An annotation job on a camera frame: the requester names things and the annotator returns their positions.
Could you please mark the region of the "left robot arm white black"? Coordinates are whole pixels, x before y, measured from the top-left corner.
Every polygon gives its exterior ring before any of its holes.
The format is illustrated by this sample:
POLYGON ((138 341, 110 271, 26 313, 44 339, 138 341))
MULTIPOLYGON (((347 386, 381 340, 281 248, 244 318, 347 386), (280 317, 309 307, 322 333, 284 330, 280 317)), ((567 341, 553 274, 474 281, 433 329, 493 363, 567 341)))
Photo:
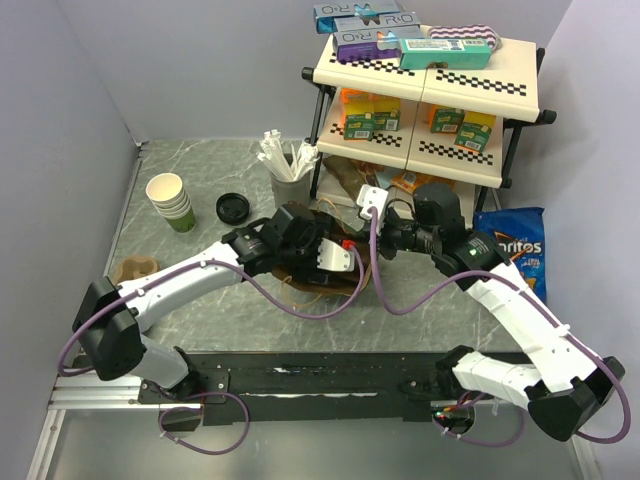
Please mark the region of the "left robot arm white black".
POLYGON ((93 282, 73 325, 90 370, 102 381, 135 375, 174 401, 191 399, 204 388, 193 361, 182 348, 166 347, 145 332, 215 290, 276 268, 316 267, 322 242, 336 224, 327 213, 287 203, 172 267, 121 285, 108 278, 93 282))

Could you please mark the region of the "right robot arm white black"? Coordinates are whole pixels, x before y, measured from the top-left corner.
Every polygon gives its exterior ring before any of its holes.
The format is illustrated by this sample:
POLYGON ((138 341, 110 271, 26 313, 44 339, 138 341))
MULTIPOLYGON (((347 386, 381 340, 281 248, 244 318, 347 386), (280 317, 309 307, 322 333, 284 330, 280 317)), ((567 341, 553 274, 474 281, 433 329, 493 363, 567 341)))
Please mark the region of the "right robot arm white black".
POLYGON ((361 214, 370 220, 374 285, 384 308, 378 259, 398 251, 427 254, 447 284, 455 283, 486 309, 516 341, 528 361, 512 364, 459 346, 439 364, 438 390, 448 398, 487 394, 526 411, 549 437, 579 436, 598 444, 623 440, 631 427, 629 399, 621 385, 622 364, 603 358, 577 339, 535 295, 504 249, 483 232, 469 229, 458 196, 444 184, 413 194, 411 219, 397 215, 386 191, 363 188, 361 214))

